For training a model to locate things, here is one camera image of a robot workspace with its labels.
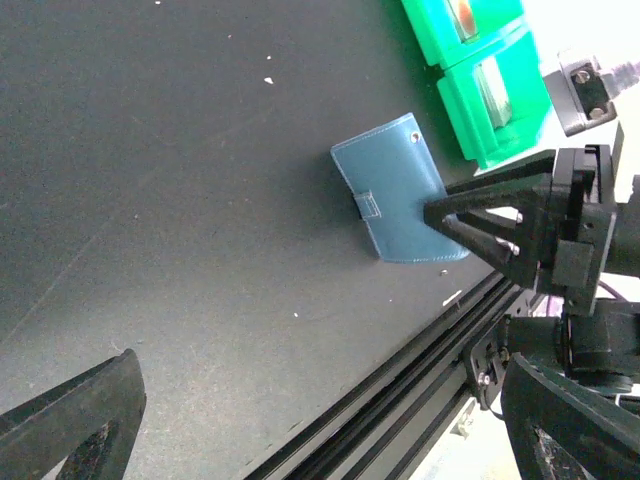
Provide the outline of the green divided storage bin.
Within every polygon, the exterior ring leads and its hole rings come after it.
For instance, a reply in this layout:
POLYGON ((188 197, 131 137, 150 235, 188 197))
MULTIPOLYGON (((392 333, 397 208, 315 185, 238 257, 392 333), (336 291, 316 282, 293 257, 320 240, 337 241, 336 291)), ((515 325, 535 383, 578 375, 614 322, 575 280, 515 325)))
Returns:
POLYGON ((534 147, 551 110, 519 1, 406 1, 465 159, 494 168, 534 147))

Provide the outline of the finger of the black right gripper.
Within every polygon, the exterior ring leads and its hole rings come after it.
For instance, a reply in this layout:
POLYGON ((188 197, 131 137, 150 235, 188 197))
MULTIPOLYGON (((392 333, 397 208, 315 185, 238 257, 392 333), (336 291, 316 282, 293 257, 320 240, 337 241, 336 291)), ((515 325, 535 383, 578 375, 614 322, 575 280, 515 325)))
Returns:
POLYGON ((555 158, 542 150, 452 185, 425 203, 424 221, 447 236, 523 236, 547 206, 555 158))
POLYGON ((528 222, 493 213, 462 213, 445 216, 439 229, 517 285, 534 287, 537 240, 528 222))

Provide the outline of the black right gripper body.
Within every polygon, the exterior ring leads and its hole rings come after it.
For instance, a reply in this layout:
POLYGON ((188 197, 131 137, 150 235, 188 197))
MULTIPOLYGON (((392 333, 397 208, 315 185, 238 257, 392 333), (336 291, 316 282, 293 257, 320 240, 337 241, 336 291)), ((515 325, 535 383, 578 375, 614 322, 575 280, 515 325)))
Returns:
POLYGON ((562 297, 570 315, 589 316, 614 237, 619 157, 607 145, 557 151, 546 201, 535 289, 562 297))

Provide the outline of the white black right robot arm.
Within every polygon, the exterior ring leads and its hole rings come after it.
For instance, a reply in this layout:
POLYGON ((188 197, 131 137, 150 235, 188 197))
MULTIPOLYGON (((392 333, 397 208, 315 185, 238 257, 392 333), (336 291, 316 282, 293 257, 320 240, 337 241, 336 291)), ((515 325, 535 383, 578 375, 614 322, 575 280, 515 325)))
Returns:
POLYGON ((607 395, 638 381, 639 307, 597 294, 603 273, 639 272, 639 202, 616 201, 618 160, 606 145, 545 150, 424 205, 429 227, 510 282, 563 302, 557 315, 492 320, 467 347, 469 383, 483 409, 516 353, 607 395))

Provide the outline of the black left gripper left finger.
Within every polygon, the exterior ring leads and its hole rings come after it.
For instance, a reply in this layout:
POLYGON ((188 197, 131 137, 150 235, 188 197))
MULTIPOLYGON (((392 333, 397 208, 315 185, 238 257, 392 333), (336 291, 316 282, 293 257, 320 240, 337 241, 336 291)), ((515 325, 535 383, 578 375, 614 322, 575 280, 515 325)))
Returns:
POLYGON ((1 477, 124 477, 146 408, 141 367, 127 349, 1 415, 1 477))

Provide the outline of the blue leather card holder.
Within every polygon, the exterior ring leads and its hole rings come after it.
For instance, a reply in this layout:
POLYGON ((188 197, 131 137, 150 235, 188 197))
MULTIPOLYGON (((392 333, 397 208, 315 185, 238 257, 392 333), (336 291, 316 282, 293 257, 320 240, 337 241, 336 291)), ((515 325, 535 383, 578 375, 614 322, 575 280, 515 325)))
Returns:
POLYGON ((424 205, 447 193, 413 114, 341 142, 330 154, 381 260, 439 263, 469 255, 424 221, 424 205))

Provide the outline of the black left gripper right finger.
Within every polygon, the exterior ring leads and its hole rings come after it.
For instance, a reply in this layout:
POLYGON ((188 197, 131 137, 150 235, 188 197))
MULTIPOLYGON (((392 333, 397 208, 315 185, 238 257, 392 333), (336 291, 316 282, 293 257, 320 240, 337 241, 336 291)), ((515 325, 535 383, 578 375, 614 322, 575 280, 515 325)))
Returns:
POLYGON ((501 407, 523 479, 637 479, 639 417, 515 354, 501 407))

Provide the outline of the black aluminium front rail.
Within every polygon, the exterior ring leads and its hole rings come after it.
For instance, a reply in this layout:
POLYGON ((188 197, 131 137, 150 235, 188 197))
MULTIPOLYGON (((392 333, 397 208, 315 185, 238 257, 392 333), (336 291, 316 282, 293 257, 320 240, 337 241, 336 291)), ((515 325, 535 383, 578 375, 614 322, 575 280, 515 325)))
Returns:
POLYGON ((407 479, 463 406, 488 408, 507 359, 498 331, 539 297, 492 273, 249 473, 249 479, 407 479))

